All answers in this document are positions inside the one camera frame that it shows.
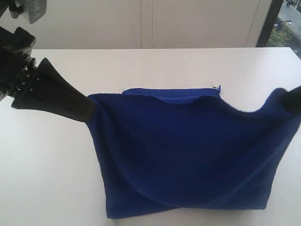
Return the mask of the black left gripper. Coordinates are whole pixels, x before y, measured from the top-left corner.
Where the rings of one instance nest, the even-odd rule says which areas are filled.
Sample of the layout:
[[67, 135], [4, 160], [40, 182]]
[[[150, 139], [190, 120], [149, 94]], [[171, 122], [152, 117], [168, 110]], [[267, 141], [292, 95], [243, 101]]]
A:
[[36, 89], [18, 94], [36, 69], [31, 57], [36, 38], [21, 27], [14, 33], [0, 28], [0, 97], [16, 97], [12, 107], [37, 110], [87, 122], [95, 112], [95, 104], [70, 85], [44, 58], [36, 70]]

